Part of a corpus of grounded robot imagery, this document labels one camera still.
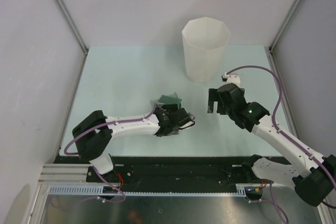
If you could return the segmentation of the green dustpan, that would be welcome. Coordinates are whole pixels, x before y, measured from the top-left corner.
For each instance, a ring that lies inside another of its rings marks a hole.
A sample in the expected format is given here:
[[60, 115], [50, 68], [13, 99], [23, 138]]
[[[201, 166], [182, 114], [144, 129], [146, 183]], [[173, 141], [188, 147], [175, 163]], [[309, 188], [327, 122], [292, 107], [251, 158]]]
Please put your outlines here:
[[181, 108], [182, 99], [180, 99], [176, 93], [170, 95], [161, 95], [158, 99], [150, 101], [152, 106], [158, 106], [163, 108], [164, 105], [176, 105], [178, 109]]

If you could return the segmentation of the white plastic waste bin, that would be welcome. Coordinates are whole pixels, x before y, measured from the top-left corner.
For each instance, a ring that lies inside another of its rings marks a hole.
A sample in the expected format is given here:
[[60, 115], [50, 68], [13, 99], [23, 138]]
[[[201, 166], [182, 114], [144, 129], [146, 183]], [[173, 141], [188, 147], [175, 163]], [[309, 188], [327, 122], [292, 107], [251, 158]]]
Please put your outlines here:
[[187, 76], [209, 82], [223, 59], [231, 33], [224, 22], [209, 17], [190, 20], [182, 30]]

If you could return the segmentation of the green hand brush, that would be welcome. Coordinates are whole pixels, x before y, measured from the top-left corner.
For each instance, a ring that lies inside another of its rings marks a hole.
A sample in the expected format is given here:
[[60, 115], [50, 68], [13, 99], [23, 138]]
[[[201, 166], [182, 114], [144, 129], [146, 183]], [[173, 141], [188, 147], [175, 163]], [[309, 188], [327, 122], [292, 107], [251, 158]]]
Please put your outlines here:
[[157, 103], [159, 104], [170, 104], [170, 105], [177, 105], [178, 108], [181, 107], [182, 99], [178, 97], [176, 93], [170, 94], [170, 95], [161, 95], [161, 97], [158, 99]]

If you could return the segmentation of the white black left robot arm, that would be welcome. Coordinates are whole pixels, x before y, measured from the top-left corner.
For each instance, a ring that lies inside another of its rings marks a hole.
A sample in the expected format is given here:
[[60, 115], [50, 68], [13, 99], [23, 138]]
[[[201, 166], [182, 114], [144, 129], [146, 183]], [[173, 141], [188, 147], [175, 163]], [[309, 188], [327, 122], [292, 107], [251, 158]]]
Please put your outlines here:
[[91, 164], [105, 182], [115, 178], [112, 158], [104, 151], [114, 138], [134, 135], [157, 137], [178, 135], [179, 131], [195, 125], [195, 119], [177, 104], [155, 104], [152, 110], [135, 117], [107, 116], [101, 110], [93, 111], [72, 130], [76, 155]]

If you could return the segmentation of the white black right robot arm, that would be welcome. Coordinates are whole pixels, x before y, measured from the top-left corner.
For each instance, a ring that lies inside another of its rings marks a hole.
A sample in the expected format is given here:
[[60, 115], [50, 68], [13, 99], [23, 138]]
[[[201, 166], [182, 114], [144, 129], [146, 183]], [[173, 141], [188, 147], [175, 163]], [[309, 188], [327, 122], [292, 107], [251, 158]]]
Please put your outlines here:
[[314, 151], [283, 130], [267, 109], [257, 102], [247, 102], [245, 91], [228, 83], [208, 91], [208, 112], [227, 115], [235, 124], [255, 134], [288, 162], [267, 161], [253, 155], [251, 164], [242, 169], [243, 179], [254, 183], [259, 178], [272, 180], [293, 189], [307, 204], [317, 207], [335, 189], [335, 156]]

